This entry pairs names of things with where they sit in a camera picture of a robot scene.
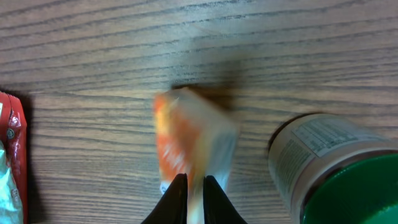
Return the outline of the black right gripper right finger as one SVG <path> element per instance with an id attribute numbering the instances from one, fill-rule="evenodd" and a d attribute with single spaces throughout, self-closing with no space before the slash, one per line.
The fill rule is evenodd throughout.
<path id="1" fill-rule="evenodd" d="M 247 224 L 212 175 L 203 181 L 203 211 L 205 224 Z"/>

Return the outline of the mint green wipes pack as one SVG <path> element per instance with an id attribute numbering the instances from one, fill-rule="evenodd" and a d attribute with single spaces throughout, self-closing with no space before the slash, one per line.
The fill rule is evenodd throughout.
<path id="1" fill-rule="evenodd" d="M 1 143 L 1 224 L 23 224 L 23 206 L 6 155 Z"/>

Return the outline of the orange snack packet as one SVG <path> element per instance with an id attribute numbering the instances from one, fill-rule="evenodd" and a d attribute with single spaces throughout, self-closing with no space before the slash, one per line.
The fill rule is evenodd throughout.
<path id="1" fill-rule="evenodd" d="M 164 193 L 177 174 L 186 174 L 187 222 L 204 223 L 203 179 L 212 175 L 227 188 L 239 125 L 187 88 L 156 95 L 154 118 L 160 191 Z"/>

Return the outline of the green lid jar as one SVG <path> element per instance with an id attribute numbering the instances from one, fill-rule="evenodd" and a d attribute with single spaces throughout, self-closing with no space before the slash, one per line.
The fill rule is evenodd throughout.
<path id="1" fill-rule="evenodd" d="M 268 165 L 294 223 L 396 223 L 397 142 L 341 116 L 306 114 L 269 143 Z"/>

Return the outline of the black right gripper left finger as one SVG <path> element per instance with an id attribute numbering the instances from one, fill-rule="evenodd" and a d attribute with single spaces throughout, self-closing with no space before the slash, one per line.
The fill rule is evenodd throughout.
<path id="1" fill-rule="evenodd" d="M 177 174 L 142 224 L 186 224 L 187 198 L 187 175 Z"/>

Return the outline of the red sachet stick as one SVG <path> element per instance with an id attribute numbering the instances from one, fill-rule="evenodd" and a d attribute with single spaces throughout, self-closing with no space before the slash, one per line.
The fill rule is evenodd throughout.
<path id="1" fill-rule="evenodd" d="M 1 143 L 6 150 L 23 206 L 24 223 L 28 223 L 27 199 L 27 122 L 20 99 L 1 93 Z"/>

